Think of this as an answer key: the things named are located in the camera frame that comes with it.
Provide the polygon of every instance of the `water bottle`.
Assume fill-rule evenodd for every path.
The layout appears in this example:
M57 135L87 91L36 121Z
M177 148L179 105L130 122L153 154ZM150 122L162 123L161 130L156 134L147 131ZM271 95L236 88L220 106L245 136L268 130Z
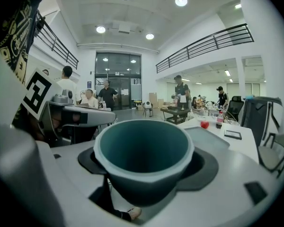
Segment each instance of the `water bottle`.
M103 101L102 105L103 105L103 109L106 110L106 103L105 103L105 101Z
M220 129L222 127L222 123L223 123L223 111L219 112L219 116L217 117L217 123L216 123L216 128Z

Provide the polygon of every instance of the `black table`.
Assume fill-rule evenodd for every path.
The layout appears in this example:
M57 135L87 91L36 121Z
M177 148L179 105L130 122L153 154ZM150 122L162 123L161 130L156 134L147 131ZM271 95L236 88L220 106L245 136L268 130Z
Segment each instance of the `black table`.
M167 121L173 124L180 124L180 123L185 122L187 113L190 112L190 109L182 110L181 108L172 108L172 109L161 108L161 111L163 112L163 115L164 115L164 121ZM165 118L164 112L172 114L173 116L169 118Z

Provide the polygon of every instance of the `red object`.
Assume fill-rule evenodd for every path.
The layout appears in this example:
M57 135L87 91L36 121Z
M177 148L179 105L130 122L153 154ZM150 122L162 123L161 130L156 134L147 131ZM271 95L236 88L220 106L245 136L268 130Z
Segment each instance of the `red object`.
M204 129L207 129L209 126L209 122L208 121L201 121L201 127Z

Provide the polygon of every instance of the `man wearing black cap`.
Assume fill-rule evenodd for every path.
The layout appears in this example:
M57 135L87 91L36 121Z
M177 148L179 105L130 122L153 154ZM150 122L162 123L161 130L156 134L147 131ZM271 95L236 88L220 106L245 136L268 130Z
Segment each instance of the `man wearing black cap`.
M227 108L228 108L228 96L227 96L227 94L223 91L223 87L221 87L221 86L219 86L217 88L217 91L219 91L219 100L217 102L219 104L219 108L227 110Z
M177 106L182 107L182 105L183 105L184 108L188 109L188 101L189 101L188 85L183 83L182 77L180 75L177 75L174 79L175 79L176 83L178 84L175 87L176 95L185 95L186 96L186 103L180 103L180 96L178 97Z

